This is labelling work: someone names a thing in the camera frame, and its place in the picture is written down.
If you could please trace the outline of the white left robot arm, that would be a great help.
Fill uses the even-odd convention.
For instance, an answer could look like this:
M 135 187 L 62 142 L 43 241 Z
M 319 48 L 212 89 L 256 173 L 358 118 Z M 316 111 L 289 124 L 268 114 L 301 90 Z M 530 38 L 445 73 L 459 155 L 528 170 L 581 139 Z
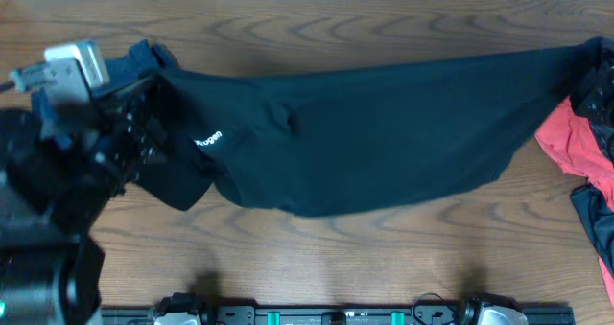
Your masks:
M 99 309 L 105 253 L 89 231 L 139 164 L 164 157 L 158 91 L 150 75 L 52 119 L 2 110 L 2 323 L 85 324 Z

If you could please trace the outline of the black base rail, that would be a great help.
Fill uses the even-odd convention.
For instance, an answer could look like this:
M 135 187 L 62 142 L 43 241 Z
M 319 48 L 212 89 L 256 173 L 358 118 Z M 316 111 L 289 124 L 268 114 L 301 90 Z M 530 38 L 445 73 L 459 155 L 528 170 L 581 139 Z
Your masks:
M 213 305 L 175 293 L 147 307 L 108 307 L 94 317 L 103 325 L 576 325 L 572 307 L 520 304 L 512 298 L 474 293 L 446 301 L 425 293 L 411 305 L 263 306 Z

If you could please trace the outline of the black patterned garment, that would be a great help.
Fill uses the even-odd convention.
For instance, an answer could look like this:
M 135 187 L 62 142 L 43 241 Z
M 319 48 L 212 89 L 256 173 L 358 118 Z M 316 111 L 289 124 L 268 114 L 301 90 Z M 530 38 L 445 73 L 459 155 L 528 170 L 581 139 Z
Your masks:
M 589 242 L 613 276 L 613 211 L 605 196 L 593 185 L 584 185 L 572 192 L 570 200 Z

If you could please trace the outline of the folded navy blue garment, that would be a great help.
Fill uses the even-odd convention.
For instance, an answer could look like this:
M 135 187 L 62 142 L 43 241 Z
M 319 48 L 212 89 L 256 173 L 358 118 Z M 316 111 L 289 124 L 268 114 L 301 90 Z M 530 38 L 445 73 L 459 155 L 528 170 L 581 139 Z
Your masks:
M 179 69 L 177 59 L 161 44 L 151 45 L 147 39 L 132 45 L 121 58 L 106 59 L 109 83 L 92 91 L 93 98 L 119 90 L 142 76 L 158 69 Z

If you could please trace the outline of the black polo shirt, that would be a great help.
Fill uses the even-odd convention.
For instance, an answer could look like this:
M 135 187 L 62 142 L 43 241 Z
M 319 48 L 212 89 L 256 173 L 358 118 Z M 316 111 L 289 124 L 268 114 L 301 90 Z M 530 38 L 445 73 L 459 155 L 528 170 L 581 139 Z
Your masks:
M 603 40 L 264 78 L 160 73 L 170 143 L 138 185 L 179 210 L 210 187 L 251 208 L 353 214 L 465 193 L 516 151 L 602 61 Z

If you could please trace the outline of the red garment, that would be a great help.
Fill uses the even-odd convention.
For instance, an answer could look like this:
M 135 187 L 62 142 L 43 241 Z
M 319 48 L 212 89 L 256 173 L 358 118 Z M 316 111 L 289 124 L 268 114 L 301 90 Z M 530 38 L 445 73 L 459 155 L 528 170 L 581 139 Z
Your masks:
M 613 163 L 600 151 L 589 122 L 577 116 L 569 99 L 563 100 L 534 135 L 541 149 L 566 174 L 580 176 L 605 196 L 613 211 Z M 613 298 L 613 276 L 598 262 L 609 299 Z

